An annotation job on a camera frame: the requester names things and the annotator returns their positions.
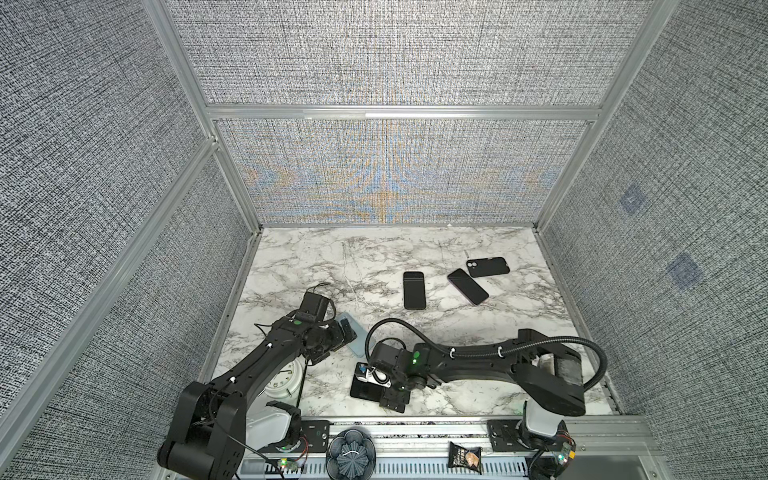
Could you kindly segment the light blue phone case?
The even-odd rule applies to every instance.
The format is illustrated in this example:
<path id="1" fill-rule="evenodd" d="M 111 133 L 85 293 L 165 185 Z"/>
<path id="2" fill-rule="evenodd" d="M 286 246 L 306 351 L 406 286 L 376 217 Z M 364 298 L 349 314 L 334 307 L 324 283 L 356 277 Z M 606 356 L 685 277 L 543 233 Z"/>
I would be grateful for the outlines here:
<path id="1" fill-rule="evenodd" d="M 364 328 L 352 315 L 347 312 L 338 314 L 337 320 L 340 323 L 348 323 L 354 336 L 354 338 L 346 344 L 346 348 L 350 350 L 355 357 L 364 359 L 365 338 L 368 333 L 367 329 Z"/>

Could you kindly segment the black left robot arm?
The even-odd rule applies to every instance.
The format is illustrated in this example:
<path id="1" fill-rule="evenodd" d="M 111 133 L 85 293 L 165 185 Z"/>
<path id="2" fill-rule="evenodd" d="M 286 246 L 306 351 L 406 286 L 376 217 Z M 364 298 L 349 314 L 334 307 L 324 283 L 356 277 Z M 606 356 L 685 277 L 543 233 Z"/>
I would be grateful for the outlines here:
<path id="1" fill-rule="evenodd" d="M 293 312 L 271 325 L 264 340 L 232 369 L 180 394 L 157 453 L 160 467 L 189 479 L 232 479 L 246 451 L 246 416 L 253 400 L 299 356 L 319 363 L 357 338 L 350 322 L 317 322 Z"/>

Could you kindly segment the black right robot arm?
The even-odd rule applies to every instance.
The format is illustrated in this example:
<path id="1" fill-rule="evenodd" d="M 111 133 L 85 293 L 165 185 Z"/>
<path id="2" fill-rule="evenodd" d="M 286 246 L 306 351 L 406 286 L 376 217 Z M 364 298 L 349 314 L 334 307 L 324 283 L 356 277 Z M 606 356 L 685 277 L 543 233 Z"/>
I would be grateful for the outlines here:
<path id="1" fill-rule="evenodd" d="M 425 335 L 411 350 L 384 341 L 365 344 L 368 364 L 385 374 L 397 392 L 435 389 L 456 381 L 498 381 L 518 385 L 532 404 L 523 410 L 518 434 L 529 449 L 558 443 L 574 445 L 567 417 L 586 413 L 584 394 L 598 381 L 583 380 L 581 355 L 572 347 L 590 348 L 580 337 L 548 337 L 532 329 L 497 344 L 448 347 Z"/>

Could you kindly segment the black phone case far right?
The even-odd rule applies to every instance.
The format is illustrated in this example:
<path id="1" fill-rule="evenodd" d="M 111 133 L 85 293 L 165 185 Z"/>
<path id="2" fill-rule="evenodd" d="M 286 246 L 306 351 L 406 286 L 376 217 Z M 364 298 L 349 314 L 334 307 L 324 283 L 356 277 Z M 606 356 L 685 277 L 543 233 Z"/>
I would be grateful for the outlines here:
<path id="1" fill-rule="evenodd" d="M 510 267 L 503 257 L 489 257 L 469 259 L 466 267 L 472 278 L 506 275 L 510 273 Z"/>

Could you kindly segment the white analog alarm clock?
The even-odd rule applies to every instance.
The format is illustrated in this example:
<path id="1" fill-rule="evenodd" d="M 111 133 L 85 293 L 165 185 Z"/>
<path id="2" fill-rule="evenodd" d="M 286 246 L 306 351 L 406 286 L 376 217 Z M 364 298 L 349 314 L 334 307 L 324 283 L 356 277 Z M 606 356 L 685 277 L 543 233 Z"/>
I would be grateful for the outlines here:
<path id="1" fill-rule="evenodd" d="M 304 378 L 304 362 L 297 358 L 283 366 L 267 383 L 263 394 L 274 400 L 291 399 L 298 394 Z"/>

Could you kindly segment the black snack packet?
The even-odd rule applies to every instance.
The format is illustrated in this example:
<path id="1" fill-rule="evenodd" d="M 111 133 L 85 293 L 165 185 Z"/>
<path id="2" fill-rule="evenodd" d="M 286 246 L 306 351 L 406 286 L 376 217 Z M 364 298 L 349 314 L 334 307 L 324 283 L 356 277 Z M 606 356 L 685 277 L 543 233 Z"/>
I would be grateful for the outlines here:
<path id="1" fill-rule="evenodd" d="M 449 469 L 463 468 L 477 474 L 483 474 L 482 448 L 468 448 L 458 445 L 454 442 L 450 442 L 447 467 Z"/>

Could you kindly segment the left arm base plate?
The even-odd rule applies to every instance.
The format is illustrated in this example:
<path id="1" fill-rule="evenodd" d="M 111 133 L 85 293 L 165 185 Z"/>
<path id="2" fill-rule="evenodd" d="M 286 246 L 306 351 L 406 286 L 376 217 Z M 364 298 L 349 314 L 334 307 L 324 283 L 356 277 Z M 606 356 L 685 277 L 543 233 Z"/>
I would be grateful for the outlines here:
<path id="1" fill-rule="evenodd" d="M 267 446 L 261 449 L 262 453 L 298 455 L 304 451 L 308 453 L 325 453 L 330 440 L 331 422 L 327 420 L 303 420 L 301 434 L 294 443 L 288 443 L 282 447 Z"/>

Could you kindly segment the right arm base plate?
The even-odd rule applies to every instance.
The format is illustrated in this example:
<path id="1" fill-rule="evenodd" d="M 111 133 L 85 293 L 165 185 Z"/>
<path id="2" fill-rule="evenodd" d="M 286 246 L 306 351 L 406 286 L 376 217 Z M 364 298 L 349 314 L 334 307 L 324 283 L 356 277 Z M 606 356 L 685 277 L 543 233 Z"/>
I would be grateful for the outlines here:
<path id="1" fill-rule="evenodd" d="M 521 418 L 494 419 L 486 422 L 488 439 L 495 453 L 527 452 L 528 447 L 520 440 Z"/>

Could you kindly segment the aluminium front rail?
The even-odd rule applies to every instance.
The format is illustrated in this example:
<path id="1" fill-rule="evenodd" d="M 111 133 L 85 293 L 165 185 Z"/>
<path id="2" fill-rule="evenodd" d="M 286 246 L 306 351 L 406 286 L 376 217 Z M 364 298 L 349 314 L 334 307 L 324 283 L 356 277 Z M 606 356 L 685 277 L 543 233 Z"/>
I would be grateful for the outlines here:
<path id="1" fill-rule="evenodd" d="M 529 454 L 498 450 L 490 426 L 510 417 L 329 417 L 317 433 L 321 447 L 350 428 L 365 431 L 376 453 L 376 479 L 525 479 Z M 566 425 L 576 453 L 565 479 L 670 479 L 665 456 L 639 416 L 583 416 Z M 482 451 L 481 473 L 448 465 L 449 445 Z"/>

